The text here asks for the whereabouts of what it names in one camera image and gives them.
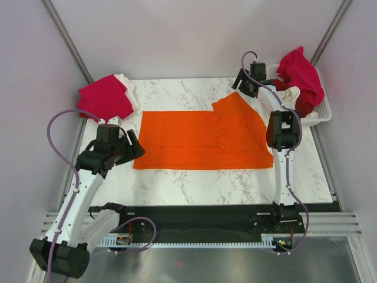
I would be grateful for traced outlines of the folded white t shirt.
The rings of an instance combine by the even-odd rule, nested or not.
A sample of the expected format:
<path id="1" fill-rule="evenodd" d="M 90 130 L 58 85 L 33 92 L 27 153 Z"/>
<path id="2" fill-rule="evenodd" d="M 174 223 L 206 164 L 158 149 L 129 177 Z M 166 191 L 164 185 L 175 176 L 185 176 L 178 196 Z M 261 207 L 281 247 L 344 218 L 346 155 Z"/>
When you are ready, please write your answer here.
<path id="1" fill-rule="evenodd" d="M 134 95 L 135 91 L 135 85 L 132 83 L 123 73 L 122 74 L 115 74 L 115 78 L 123 84 L 123 86 L 126 88 L 125 90 L 125 96 L 128 98 L 128 100 L 131 103 L 132 110 L 137 111 L 140 109 L 140 105 Z"/>

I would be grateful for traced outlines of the folded magenta t shirt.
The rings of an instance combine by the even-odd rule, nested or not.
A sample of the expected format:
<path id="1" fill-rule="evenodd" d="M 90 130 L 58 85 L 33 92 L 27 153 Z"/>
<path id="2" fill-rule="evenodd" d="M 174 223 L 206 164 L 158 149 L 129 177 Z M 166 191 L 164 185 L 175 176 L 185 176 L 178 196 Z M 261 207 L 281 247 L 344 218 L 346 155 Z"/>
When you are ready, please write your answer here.
<path id="1" fill-rule="evenodd" d="M 78 92 L 80 99 L 77 107 L 105 121 L 113 117 L 123 120 L 136 110 L 132 98 L 127 96 L 128 87 L 114 74 L 103 77 Z"/>

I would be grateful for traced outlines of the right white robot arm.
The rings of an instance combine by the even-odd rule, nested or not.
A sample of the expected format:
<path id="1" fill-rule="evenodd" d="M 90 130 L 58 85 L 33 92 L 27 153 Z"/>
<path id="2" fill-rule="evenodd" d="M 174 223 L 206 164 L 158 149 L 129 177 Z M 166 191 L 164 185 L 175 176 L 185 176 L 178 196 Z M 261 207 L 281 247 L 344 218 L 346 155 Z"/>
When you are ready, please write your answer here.
<path id="1" fill-rule="evenodd" d="M 302 139 L 300 114 L 284 105 L 272 82 L 267 79 L 266 64 L 254 60 L 250 69 L 240 69 L 232 88 L 257 98 L 269 111 L 266 142 L 275 162 L 275 196 L 271 228 L 285 231 L 297 218 L 297 197 L 293 188 L 293 158 Z"/>

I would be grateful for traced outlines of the crumpled magenta t shirt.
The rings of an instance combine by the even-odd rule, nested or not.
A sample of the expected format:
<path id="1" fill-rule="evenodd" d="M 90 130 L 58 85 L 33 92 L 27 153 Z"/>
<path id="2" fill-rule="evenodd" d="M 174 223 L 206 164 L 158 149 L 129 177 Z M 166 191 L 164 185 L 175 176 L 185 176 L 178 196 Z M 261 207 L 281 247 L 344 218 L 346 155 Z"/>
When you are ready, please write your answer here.
<path id="1" fill-rule="evenodd" d="M 301 46 L 288 53 L 279 64 L 277 73 L 285 83 L 300 89 L 303 101 L 318 106 L 325 97 L 316 68 L 304 55 Z"/>

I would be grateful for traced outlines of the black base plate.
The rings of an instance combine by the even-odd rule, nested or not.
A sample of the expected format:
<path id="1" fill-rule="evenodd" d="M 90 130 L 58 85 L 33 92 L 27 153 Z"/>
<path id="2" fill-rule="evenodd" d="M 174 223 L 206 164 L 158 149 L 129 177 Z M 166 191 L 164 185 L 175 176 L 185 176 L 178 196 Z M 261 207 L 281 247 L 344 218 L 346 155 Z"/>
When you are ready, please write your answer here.
<path id="1" fill-rule="evenodd" d="M 257 240 L 263 234 L 294 234 L 305 231 L 298 206 L 293 222 L 279 222 L 270 205 L 126 206 L 106 203 L 92 212 L 111 209 L 124 224 L 119 232 L 131 232 L 140 242 L 149 240 L 215 241 Z"/>

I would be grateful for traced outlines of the orange t shirt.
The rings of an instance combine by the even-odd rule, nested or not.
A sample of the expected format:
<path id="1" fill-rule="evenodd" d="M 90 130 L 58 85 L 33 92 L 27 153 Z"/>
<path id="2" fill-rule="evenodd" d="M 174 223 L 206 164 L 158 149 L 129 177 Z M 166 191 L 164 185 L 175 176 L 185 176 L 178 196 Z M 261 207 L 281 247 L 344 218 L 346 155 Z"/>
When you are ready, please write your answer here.
<path id="1" fill-rule="evenodd" d="M 259 113 L 238 93 L 212 104 L 211 111 L 145 111 L 139 142 L 145 155 L 137 170 L 268 169 L 273 156 Z"/>

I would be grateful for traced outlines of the aluminium frame rail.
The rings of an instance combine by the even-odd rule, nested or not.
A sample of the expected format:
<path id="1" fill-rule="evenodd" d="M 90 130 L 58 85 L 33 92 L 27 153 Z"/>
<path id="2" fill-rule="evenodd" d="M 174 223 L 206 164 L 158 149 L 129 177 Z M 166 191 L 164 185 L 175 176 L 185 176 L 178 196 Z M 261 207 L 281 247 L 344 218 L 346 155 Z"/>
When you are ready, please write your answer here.
<path id="1" fill-rule="evenodd" d="M 94 218 L 98 216 L 98 212 L 88 212 L 85 216 L 84 223 L 82 227 L 88 226 Z M 44 220 L 44 224 L 41 229 L 41 235 L 45 235 L 47 231 L 51 228 L 51 226 L 55 223 L 55 220 L 57 218 L 58 213 L 57 212 L 48 212 L 46 215 L 46 218 Z"/>

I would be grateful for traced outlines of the crumpled white t shirt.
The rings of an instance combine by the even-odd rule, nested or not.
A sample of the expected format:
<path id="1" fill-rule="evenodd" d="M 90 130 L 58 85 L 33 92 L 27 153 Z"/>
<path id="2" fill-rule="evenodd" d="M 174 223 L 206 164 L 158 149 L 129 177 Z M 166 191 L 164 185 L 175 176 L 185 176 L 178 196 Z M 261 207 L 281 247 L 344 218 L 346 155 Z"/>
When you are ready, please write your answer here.
<path id="1" fill-rule="evenodd" d="M 286 107 L 298 110 L 302 118 L 317 119 L 319 117 L 319 114 L 314 111 L 314 106 L 300 98 L 298 87 L 289 87 L 278 91 L 277 94 Z"/>

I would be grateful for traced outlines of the dark red t shirt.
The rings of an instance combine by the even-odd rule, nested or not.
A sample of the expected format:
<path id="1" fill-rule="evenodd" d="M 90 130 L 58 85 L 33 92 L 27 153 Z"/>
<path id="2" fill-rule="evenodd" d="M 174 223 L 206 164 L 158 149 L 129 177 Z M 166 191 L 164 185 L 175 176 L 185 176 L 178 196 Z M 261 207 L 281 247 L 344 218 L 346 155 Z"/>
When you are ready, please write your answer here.
<path id="1" fill-rule="evenodd" d="M 270 82 L 276 87 L 277 93 L 288 108 L 300 111 L 302 117 L 306 117 L 313 112 L 314 106 L 304 100 L 305 93 L 301 93 L 297 86 L 292 86 L 278 79 Z"/>

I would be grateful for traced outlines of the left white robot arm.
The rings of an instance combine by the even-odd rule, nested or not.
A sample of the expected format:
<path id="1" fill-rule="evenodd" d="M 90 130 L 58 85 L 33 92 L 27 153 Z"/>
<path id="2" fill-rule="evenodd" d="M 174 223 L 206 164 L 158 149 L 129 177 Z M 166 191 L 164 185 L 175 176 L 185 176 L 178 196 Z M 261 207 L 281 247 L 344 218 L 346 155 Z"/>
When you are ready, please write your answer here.
<path id="1" fill-rule="evenodd" d="M 125 231 L 129 217 L 110 203 L 85 225 L 91 202 L 114 167 L 138 159 L 145 153 L 133 130 L 116 124 L 100 124 L 96 138 L 81 152 L 74 167 L 75 180 L 57 218 L 42 239 L 29 247 L 38 266 L 47 273 L 82 277 L 93 250 L 114 229 Z"/>

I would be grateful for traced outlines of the white plastic basket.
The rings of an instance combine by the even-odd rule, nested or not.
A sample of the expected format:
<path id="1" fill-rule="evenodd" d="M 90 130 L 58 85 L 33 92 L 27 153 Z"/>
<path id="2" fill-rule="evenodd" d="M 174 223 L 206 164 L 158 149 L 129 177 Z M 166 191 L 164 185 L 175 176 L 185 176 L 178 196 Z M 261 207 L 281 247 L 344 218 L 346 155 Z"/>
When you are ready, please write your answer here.
<path id="1" fill-rule="evenodd" d="M 280 81 L 283 81 L 283 79 L 277 73 L 278 67 L 279 67 L 279 64 L 269 64 L 269 65 L 267 65 L 266 76 L 267 76 L 268 80 L 278 79 Z M 318 72 L 318 76 L 320 78 L 320 82 L 321 82 L 322 88 L 324 90 L 325 96 L 324 96 L 323 101 L 313 109 L 314 112 L 316 112 L 318 114 L 318 116 L 316 118 L 305 117 L 305 118 L 302 119 L 302 125 L 305 126 L 305 127 L 312 127 L 312 126 L 315 126 L 315 125 L 317 125 L 321 122 L 330 121 L 333 117 L 332 111 L 331 111 L 331 108 L 330 108 L 330 104 L 329 104 L 329 100 L 328 100 L 328 96 L 326 94 L 326 89 L 325 89 L 325 86 L 322 84 L 322 77 L 320 75 L 320 72 L 319 71 L 317 71 L 317 72 Z"/>

